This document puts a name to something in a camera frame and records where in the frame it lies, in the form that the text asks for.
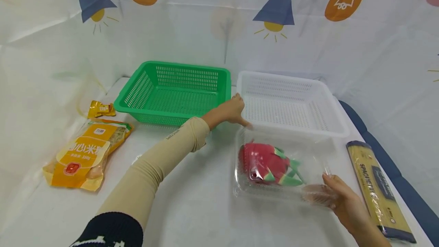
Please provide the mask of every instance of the black sleeve cuff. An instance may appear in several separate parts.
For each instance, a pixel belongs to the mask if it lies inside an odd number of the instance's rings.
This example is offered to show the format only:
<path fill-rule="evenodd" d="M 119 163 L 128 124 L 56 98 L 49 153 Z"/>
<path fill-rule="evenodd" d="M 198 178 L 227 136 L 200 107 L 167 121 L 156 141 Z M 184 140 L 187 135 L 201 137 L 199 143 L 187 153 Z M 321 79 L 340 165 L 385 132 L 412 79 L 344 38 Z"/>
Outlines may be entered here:
<path fill-rule="evenodd" d="M 90 220 L 70 247 L 142 247 L 142 243 L 143 230 L 138 221 L 125 213 L 110 212 Z"/>

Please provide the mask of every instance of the sleeve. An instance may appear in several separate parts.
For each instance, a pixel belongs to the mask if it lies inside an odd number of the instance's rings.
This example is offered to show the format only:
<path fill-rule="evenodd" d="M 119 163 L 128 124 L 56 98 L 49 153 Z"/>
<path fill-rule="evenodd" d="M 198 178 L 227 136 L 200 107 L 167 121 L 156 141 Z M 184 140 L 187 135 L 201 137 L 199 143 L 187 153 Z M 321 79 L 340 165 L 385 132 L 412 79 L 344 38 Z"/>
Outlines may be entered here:
<path fill-rule="evenodd" d="M 193 117 L 145 152 L 130 166 L 96 217 L 71 246 L 114 244 L 116 247 L 141 247 L 143 231 L 159 184 L 188 153 L 205 145 L 209 132 L 209 126 L 203 119 Z"/>

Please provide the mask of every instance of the beige arm sleeve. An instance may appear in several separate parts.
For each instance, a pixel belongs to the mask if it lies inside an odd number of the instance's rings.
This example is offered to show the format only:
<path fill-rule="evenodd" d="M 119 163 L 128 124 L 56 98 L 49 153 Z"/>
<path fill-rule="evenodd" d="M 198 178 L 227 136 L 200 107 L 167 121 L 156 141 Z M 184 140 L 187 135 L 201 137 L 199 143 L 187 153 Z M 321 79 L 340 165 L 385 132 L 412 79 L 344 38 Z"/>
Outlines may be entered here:
<path fill-rule="evenodd" d="M 188 153 L 205 145 L 209 132 L 201 118 L 188 120 L 131 165 L 96 215 L 126 213 L 145 229 L 159 184 Z"/>

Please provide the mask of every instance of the yellow packet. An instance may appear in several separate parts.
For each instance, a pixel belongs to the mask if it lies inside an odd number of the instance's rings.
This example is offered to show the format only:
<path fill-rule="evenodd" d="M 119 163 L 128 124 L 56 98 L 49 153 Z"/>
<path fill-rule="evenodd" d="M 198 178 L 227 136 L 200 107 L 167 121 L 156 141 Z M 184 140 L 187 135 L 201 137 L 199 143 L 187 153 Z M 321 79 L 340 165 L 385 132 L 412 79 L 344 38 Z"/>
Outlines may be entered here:
<path fill-rule="evenodd" d="M 104 105 L 101 102 L 93 100 L 90 104 L 90 109 L 88 111 L 88 118 L 108 116 L 114 117 L 116 115 L 116 110 L 113 107 L 113 103 L 109 105 Z"/>
<path fill-rule="evenodd" d="M 93 119 L 43 167 L 49 185 L 96 191 L 108 156 L 131 134 L 128 123 Z"/>

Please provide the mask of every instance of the table surface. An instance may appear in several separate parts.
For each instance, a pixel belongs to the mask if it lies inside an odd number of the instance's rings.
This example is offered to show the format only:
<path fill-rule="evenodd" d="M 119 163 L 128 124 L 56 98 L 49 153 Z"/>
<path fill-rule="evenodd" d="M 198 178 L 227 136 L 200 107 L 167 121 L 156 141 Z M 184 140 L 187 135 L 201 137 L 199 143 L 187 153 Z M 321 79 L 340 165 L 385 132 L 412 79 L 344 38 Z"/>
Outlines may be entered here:
<path fill-rule="evenodd" d="M 127 80 L 126 77 L 119 79 L 102 102 L 113 102 Z M 343 113 L 351 134 L 334 140 L 335 152 L 328 155 L 327 162 L 333 174 L 361 194 L 345 145 L 363 138 Z M 0 246 L 69 246 L 135 158 L 174 130 L 141 124 L 123 113 L 118 113 L 114 119 L 132 122 L 136 129 L 113 153 L 101 189 L 93 193 L 53 188 L 41 179 L 21 215 L 0 237 Z M 235 197 L 232 194 L 232 157 L 237 129 L 237 125 L 220 125 L 203 149 L 188 155 L 160 184 L 144 233 L 144 247 L 356 246 L 336 216 L 327 209 L 304 203 Z M 418 246 L 433 246 L 392 182 L 387 175 L 385 177 Z M 401 243 L 393 242 L 393 246 L 399 245 Z"/>

